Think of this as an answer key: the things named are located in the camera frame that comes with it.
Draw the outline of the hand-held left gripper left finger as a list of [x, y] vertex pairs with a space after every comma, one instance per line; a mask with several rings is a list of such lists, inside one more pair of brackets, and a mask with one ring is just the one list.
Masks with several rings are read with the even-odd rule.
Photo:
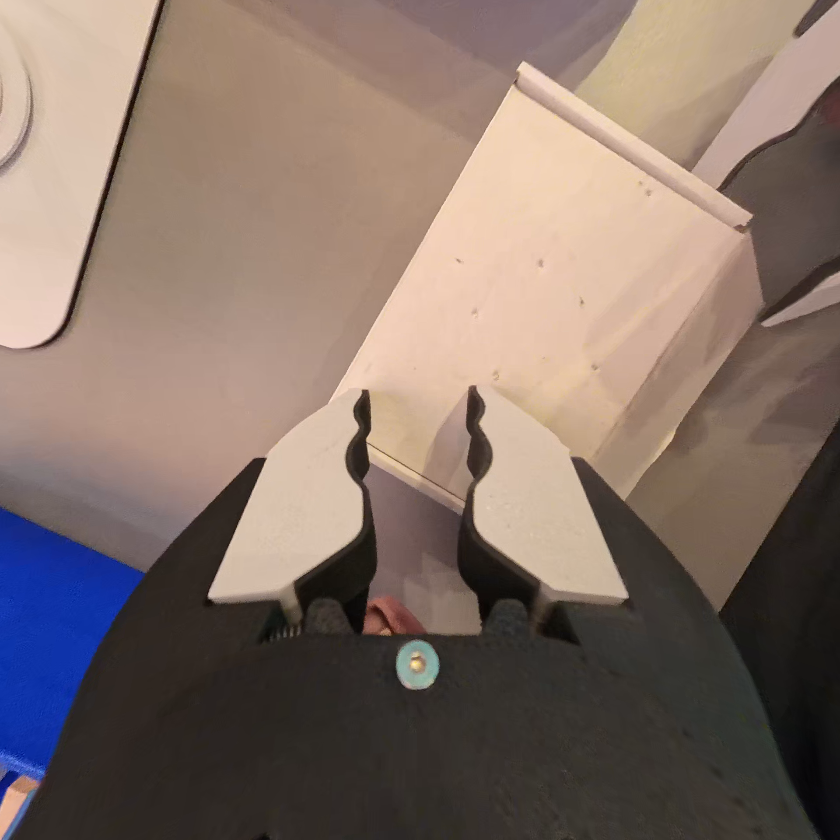
[[302, 420], [268, 452], [207, 598], [273, 602], [287, 625], [330, 599], [363, 632], [377, 567], [364, 478], [370, 467], [368, 391], [353, 388]]

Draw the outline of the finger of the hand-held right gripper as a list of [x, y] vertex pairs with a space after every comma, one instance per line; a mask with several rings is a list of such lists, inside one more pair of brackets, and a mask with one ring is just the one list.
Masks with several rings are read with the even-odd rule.
[[765, 328], [778, 326], [839, 302], [839, 258], [831, 258], [810, 270], [760, 316]]
[[812, 7], [693, 169], [723, 190], [760, 152], [797, 131], [839, 78], [839, 9]]

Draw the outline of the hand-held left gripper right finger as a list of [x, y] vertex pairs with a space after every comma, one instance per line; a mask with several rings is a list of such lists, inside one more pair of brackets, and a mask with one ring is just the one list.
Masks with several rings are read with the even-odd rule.
[[519, 602], [536, 626], [558, 604], [626, 604], [627, 587], [570, 450], [485, 385], [468, 390], [465, 426], [471, 481], [458, 572], [482, 624], [501, 601]]

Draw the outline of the white cardboard box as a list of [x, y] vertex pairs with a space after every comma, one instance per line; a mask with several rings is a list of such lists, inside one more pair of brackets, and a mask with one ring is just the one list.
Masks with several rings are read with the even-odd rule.
[[371, 464], [462, 509], [487, 385], [626, 499], [762, 307], [750, 220], [521, 63], [335, 393]]

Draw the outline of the person's left hand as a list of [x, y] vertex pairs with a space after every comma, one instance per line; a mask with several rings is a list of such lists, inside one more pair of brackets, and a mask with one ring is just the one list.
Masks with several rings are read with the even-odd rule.
[[372, 636], [422, 636], [426, 629], [398, 599], [382, 595], [368, 601], [363, 634]]

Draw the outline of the blue plastic bin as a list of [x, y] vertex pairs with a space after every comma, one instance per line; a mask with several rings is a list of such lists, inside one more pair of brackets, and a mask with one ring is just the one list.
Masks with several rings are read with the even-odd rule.
[[1, 510], [1, 764], [40, 780], [82, 678], [143, 573]]

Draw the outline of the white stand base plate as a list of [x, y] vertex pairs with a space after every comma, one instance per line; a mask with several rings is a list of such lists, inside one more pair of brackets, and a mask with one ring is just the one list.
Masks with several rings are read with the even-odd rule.
[[1, 344], [63, 330], [161, 2], [2, 1], [28, 69], [28, 137], [1, 168]]

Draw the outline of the clear acrylic bracket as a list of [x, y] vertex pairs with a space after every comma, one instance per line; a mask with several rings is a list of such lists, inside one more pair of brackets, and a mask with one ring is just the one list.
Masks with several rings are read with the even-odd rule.
[[32, 120], [30, 76], [18, 45], [1, 27], [1, 168], [23, 149]]

